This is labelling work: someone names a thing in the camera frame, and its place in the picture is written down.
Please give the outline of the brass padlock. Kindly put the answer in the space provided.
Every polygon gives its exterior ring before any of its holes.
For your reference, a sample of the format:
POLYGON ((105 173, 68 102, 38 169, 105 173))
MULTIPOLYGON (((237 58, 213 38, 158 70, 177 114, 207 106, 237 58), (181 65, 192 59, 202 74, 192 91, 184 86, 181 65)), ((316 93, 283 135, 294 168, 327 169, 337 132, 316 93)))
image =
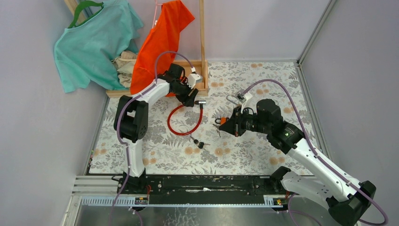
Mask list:
POLYGON ((226 96, 226 100, 232 104, 234 104, 235 106, 239 105, 239 103, 236 101, 236 97, 233 95, 227 95, 226 96))

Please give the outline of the red cable lock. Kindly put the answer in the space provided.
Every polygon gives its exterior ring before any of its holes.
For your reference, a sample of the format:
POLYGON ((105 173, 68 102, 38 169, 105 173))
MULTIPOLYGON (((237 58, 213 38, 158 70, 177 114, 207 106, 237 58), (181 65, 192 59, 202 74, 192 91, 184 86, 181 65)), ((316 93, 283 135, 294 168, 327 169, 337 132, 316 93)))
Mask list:
POLYGON ((195 125, 195 127, 194 127, 193 129, 191 129, 191 130, 189 130, 189 131, 187 131, 187 132, 177 132, 177 131, 175 131, 175 130, 172 128, 172 126, 171 126, 171 124, 170 124, 170 120, 171 120, 173 114, 174 114, 177 110, 183 108, 184 105, 179 105, 178 107, 176 107, 175 109, 173 109, 172 112, 169 114, 168 119, 167 119, 167 126, 168 126, 168 129, 169 129, 173 134, 175 134, 175 135, 177 135, 177 136, 187 136, 187 135, 190 135, 190 134, 192 134, 193 132, 195 132, 195 131, 198 129, 198 127, 201 125, 201 123, 202 123, 203 112, 204 112, 204 105, 205 105, 206 103, 207 103, 207 102, 206 102, 205 100, 194 101, 194 104, 199 106, 199 108, 200 108, 200 113, 199 113, 198 122, 197 122, 197 124, 195 125))

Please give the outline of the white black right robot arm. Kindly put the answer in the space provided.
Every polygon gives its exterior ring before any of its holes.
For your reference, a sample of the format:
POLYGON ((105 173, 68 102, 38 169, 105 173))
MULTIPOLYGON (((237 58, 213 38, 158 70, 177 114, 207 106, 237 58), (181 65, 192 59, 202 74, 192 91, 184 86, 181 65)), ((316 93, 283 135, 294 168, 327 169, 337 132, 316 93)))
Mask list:
POLYGON ((327 209, 340 225, 355 225, 371 205, 364 196, 373 198, 376 186, 352 177, 308 143, 297 126, 283 119, 280 107, 273 100, 260 100, 256 113, 250 111, 251 108, 243 110, 240 105, 235 107, 231 117, 215 120, 218 129, 236 137, 246 131, 266 134, 274 148, 301 163, 318 178, 313 181, 287 167, 279 167, 271 175, 271 190, 276 194, 286 190, 298 193, 327 209))

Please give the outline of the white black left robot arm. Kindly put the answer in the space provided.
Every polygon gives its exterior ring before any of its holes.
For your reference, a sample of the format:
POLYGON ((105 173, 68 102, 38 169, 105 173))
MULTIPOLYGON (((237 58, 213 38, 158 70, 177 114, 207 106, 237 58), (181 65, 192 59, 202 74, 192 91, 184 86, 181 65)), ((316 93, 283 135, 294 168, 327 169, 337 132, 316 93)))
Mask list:
POLYGON ((149 86, 138 94, 122 96, 118 102, 114 129, 117 139, 126 145, 127 167, 124 169, 128 188, 139 194, 145 190, 146 181, 140 176, 145 166, 142 162, 143 137, 149 127, 149 110, 160 98, 174 94, 181 105, 193 107, 198 89, 195 85, 202 82, 203 77, 195 68, 191 73, 176 64, 171 64, 163 74, 158 74, 149 86))

